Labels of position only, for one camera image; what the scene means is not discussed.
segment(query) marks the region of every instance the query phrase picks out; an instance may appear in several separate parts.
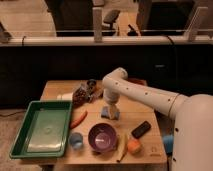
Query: red object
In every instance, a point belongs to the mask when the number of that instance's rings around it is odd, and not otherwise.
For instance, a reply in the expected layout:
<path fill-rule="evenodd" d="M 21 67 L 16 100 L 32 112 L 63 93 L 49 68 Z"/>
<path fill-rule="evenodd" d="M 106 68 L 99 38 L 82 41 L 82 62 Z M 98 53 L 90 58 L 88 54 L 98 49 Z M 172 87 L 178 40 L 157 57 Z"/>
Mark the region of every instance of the red object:
<path fill-rule="evenodd" d="M 87 116 L 88 112 L 85 111 L 78 119 L 74 120 L 70 124 L 70 128 L 73 129 L 77 127 Z"/>

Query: dark wall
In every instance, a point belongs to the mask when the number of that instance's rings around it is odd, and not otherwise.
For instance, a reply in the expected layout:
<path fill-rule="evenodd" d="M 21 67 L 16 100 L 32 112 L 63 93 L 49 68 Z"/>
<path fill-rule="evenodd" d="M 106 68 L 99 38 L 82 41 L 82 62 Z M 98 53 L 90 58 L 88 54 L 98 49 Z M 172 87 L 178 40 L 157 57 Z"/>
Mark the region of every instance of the dark wall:
<path fill-rule="evenodd" d="M 0 47 L 0 107 L 38 100 L 47 80 L 102 79 L 117 67 L 148 84 L 213 94 L 212 45 Z"/>

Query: bowl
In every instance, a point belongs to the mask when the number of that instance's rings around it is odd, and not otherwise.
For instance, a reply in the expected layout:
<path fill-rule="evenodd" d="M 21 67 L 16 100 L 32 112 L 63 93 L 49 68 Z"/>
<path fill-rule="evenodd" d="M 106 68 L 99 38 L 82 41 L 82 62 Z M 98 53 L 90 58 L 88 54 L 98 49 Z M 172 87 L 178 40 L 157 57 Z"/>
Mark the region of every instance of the bowl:
<path fill-rule="evenodd" d="M 117 134 L 111 125 L 99 123 L 90 129 L 88 141 L 95 152 L 108 152 L 115 148 Z"/>

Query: black cable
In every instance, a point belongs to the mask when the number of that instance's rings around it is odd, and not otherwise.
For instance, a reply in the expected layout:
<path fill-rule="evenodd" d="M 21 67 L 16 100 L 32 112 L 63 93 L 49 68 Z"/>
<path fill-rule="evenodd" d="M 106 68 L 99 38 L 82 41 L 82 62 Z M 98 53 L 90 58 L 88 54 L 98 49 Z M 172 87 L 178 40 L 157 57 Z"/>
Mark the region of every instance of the black cable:
<path fill-rule="evenodd" d="M 16 114 L 19 114 L 19 113 L 23 113 L 23 112 L 26 112 L 26 110 L 21 110 L 21 111 L 13 112 L 13 113 L 10 113 L 10 114 L 7 114 L 7 115 L 0 114 L 0 117 L 9 117 L 9 116 L 13 116 L 13 115 L 16 115 Z"/>
<path fill-rule="evenodd" d="M 178 52 L 177 52 L 177 47 L 176 47 L 176 44 L 175 42 L 171 39 L 170 36 L 168 35 L 163 35 L 164 37 L 166 37 L 170 43 L 172 44 L 173 46 L 173 50 L 174 50 L 174 55 L 175 55 L 175 82 L 176 82 L 176 90 L 177 92 L 179 92 L 179 71 L 178 71 Z"/>
<path fill-rule="evenodd" d="M 27 36 L 23 36 L 23 37 L 22 37 L 21 46 L 24 46 L 24 40 L 25 40 L 26 37 L 27 37 Z"/>
<path fill-rule="evenodd" d="M 170 165 L 169 165 L 169 158 L 168 157 L 167 157 L 166 164 L 167 164 L 167 171 L 170 171 Z"/>

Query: green plastic tray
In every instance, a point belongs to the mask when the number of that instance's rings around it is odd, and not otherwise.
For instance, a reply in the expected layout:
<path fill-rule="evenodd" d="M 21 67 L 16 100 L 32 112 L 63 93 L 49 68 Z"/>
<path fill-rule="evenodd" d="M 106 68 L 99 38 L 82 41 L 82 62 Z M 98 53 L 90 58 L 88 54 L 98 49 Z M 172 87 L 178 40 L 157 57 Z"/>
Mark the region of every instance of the green plastic tray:
<path fill-rule="evenodd" d="M 32 101 L 12 146 L 10 158 L 63 156 L 71 109 L 71 101 Z"/>

